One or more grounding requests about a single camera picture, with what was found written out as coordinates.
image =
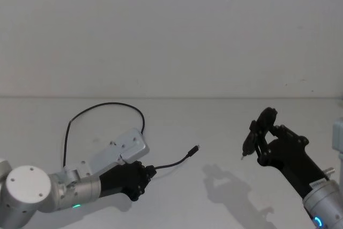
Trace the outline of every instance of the blue indicator light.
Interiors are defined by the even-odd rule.
[[[317,222],[318,227],[322,227],[323,226],[323,223],[322,223],[322,221],[320,220],[319,217],[315,217],[315,221]]]

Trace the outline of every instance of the black cable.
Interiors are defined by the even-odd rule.
[[[191,156],[193,156],[195,153],[197,153],[199,150],[199,145],[194,146],[193,149],[191,149],[190,151],[188,151],[187,155],[181,159],[180,161],[170,164],[170,165],[165,165],[165,166],[157,166],[155,167],[155,170],[157,169],[163,169],[163,168],[168,168],[168,167],[173,167],[173,166],[177,166],[179,164],[181,164],[182,162],[184,162],[186,159],[190,158]]]
[[[97,107],[101,107],[101,106],[105,106],[105,105],[119,105],[119,106],[125,106],[125,107],[130,107],[134,110],[136,110],[140,116],[141,116],[141,119],[142,119],[142,127],[141,127],[141,131],[140,133],[143,134],[144,132],[144,128],[145,128],[145,118],[144,118],[144,115],[143,113],[137,108],[137,107],[134,107],[132,105],[129,105],[129,104],[126,104],[126,103],[121,103],[121,102],[106,102],[106,103],[101,103],[101,104],[97,104],[95,106],[92,106],[92,107],[89,107],[85,110],[83,110],[82,112],[78,113],[76,116],[74,116],[68,123],[68,127],[66,129],[66,133],[65,133],[65,139],[64,139],[64,150],[63,150],[63,167],[65,167],[65,160],[66,160],[66,148],[67,148],[67,144],[68,144],[68,135],[69,135],[69,130],[70,130],[70,125],[71,123],[76,119],[78,118],[79,116],[83,115],[84,113],[88,112],[89,110],[92,110],[94,108],[97,108]]]

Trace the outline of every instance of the robotic arm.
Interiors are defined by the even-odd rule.
[[[195,146],[183,160],[198,150]],[[116,193],[137,201],[156,170],[163,168],[144,167],[136,161],[148,152],[141,133],[131,129],[90,160],[65,166],[55,174],[34,166],[12,169],[0,159],[0,227],[22,228],[36,211],[77,208]]]
[[[261,166],[278,169],[302,197],[304,208],[317,228],[342,229],[343,197],[338,184],[329,179],[333,169],[322,171],[305,153],[308,139],[284,125],[274,125],[276,117],[277,111],[269,107],[257,121],[252,121],[243,144],[243,156],[256,151]],[[343,152],[342,128],[343,120],[340,120],[334,126],[333,139],[334,149],[340,152]],[[268,132],[277,139],[267,143]]]

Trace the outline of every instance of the white table surface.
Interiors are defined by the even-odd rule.
[[[30,164],[53,173],[61,168],[61,143],[72,116],[103,99],[0,99],[0,156],[12,167]],[[150,153],[144,165],[178,161],[201,146],[177,169],[159,171],[138,202],[121,194],[79,209],[37,213],[25,229],[314,228],[295,190],[279,171],[260,167],[256,155],[241,160],[251,120],[267,106],[285,124],[307,136],[307,153],[322,169],[333,166],[332,124],[343,105],[330,99],[129,99],[146,116]],[[77,120],[69,138],[68,163],[101,150],[140,117],[119,106],[98,108]]]

